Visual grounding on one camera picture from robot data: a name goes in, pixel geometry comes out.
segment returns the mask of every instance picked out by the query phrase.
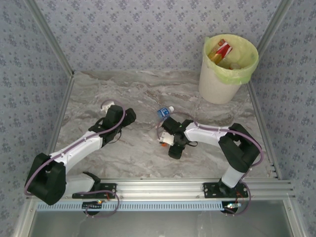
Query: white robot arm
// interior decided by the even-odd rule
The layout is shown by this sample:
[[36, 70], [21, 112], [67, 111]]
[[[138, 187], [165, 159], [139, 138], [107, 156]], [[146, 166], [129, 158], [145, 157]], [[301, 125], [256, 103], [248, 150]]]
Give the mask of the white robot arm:
[[[125, 111], [125, 117], [119, 126], [102, 133], [118, 124], [122, 116], [122, 107], [112, 105], [104, 118], [99, 119], [88, 132], [72, 144], [48, 156], [43, 153], [38, 154], [31, 166], [25, 189], [49, 205], [55, 204], [62, 196], [96, 191], [100, 179], [95, 175], [88, 172], [75, 176], [66, 176], [66, 174], [75, 164], [111, 142], [118, 133], [121, 133], [123, 127], [136, 120], [136, 114], [130, 108]], [[39, 170], [40, 166], [48, 161], [49, 164]]]
[[203, 142], [220, 147], [230, 164], [220, 180], [224, 189], [233, 189], [260, 153], [258, 148], [244, 137], [223, 132], [223, 130], [233, 130], [251, 137], [238, 123], [234, 123], [231, 127], [219, 128], [194, 123], [192, 120], [179, 123], [168, 117], [162, 127], [166, 132], [162, 134], [160, 142], [170, 145], [169, 156], [172, 158], [179, 159], [185, 146], [191, 142]]

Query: white trash can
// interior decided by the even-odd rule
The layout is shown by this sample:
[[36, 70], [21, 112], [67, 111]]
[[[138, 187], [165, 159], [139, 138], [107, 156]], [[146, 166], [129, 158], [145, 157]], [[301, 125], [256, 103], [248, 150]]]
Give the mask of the white trash can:
[[[221, 39], [224, 39], [233, 49], [222, 62], [216, 65], [207, 55]], [[229, 102], [240, 86], [250, 81], [258, 62], [259, 55], [256, 47], [242, 37], [225, 34], [206, 38], [198, 87], [201, 96], [213, 104]], [[226, 69], [229, 68], [230, 63], [238, 63], [241, 69]]]

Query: plastic bottle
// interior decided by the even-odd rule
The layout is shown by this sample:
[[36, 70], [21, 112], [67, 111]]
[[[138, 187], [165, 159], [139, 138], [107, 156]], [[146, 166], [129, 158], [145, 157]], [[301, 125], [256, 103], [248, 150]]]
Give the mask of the plastic bottle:
[[232, 63], [229, 67], [230, 70], [241, 69], [241, 66], [238, 63]]
[[161, 120], [164, 116], [168, 115], [169, 113], [173, 112], [173, 106], [169, 107], [162, 107], [160, 110], [157, 111], [157, 115], [159, 120]]
[[[160, 110], [157, 111], [157, 123], [166, 115], [169, 113], [173, 112], [174, 108], [173, 106], [169, 107], [162, 107]], [[157, 140], [157, 124], [148, 132], [148, 135], [150, 136], [151, 139]]]

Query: wall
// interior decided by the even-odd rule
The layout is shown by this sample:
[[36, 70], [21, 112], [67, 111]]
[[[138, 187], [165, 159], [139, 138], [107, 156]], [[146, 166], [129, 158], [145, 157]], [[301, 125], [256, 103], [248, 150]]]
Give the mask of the wall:
[[11, 236], [68, 79], [22, 0], [0, 1], [0, 236]]
[[253, 83], [284, 179], [316, 236], [316, 2], [295, 0]]
[[279, 0], [37, 0], [74, 70], [200, 69], [205, 36], [257, 45]]

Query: marble surface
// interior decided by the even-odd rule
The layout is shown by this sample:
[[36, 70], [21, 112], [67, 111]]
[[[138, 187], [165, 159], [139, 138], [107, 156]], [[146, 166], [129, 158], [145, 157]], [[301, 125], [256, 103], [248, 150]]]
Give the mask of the marble surface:
[[[76, 72], [56, 151], [104, 116], [100, 104], [107, 98], [133, 108], [137, 120], [122, 130], [119, 141], [90, 154], [69, 174], [89, 171], [103, 178], [220, 178], [228, 167], [220, 148], [203, 143], [187, 146], [181, 159], [175, 160], [168, 156], [167, 147], [149, 136], [157, 123], [156, 110], [162, 106], [189, 113], [203, 124], [229, 126], [238, 122], [264, 148], [247, 87], [242, 86], [231, 102], [214, 105], [199, 95], [198, 79], [199, 74], [190, 71]], [[272, 176], [267, 156], [249, 173], [249, 177]]]

